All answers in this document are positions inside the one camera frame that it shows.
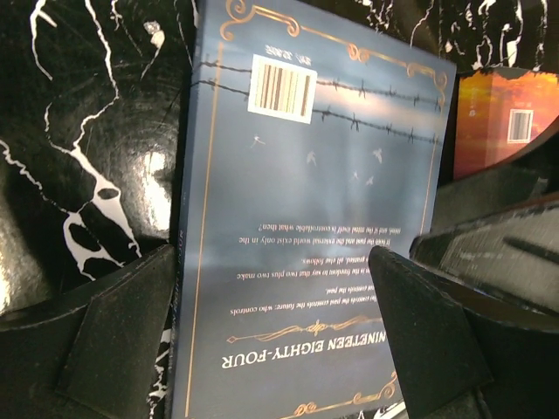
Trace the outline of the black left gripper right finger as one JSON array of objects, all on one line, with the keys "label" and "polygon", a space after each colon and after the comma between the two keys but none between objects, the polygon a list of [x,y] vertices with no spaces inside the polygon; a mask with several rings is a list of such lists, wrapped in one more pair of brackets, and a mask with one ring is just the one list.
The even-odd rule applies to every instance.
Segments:
[{"label": "black left gripper right finger", "polygon": [[556,418],[558,319],[387,248],[369,270],[410,418]]}]

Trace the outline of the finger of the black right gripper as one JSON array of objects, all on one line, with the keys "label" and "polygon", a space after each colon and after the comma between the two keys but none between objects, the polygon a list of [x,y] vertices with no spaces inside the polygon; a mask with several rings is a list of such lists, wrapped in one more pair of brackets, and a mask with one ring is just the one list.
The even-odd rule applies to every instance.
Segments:
[{"label": "finger of the black right gripper", "polygon": [[438,188],[430,232],[558,192],[558,134],[541,135],[509,160]]},{"label": "finger of the black right gripper", "polygon": [[558,197],[416,237],[410,258],[441,276],[556,317]]}]

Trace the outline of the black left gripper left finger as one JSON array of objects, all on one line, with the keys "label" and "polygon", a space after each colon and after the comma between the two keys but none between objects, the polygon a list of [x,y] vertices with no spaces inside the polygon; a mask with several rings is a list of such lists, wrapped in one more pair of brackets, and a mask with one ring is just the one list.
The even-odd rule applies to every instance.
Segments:
[{"label": "black left gripper left finger", "polygon": [[145,418],[175,286],[163,245],[1,318],[3,418]]}]

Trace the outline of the blue orange sunset book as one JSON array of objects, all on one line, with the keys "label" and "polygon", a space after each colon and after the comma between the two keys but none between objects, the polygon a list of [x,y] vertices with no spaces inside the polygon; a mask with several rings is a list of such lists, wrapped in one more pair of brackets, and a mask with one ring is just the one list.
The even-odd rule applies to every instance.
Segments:
[{"label": "blue orange sunset book", "polygon": [[459,77],[453,178],[526,147],[558,116],[558,75],[488,67]]}]

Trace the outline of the grey-blue Nineteen Eighty-Four book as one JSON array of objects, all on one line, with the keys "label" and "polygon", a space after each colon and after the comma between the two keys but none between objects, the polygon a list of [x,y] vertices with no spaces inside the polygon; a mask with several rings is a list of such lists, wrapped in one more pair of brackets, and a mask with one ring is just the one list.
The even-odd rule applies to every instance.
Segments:
[{"label": "grey-blue Nineteen Eighty-Four book", "polygon": [[405,408],[375,248],[431,226],[454,64],[300,1],[203,1],[172,418]]}]

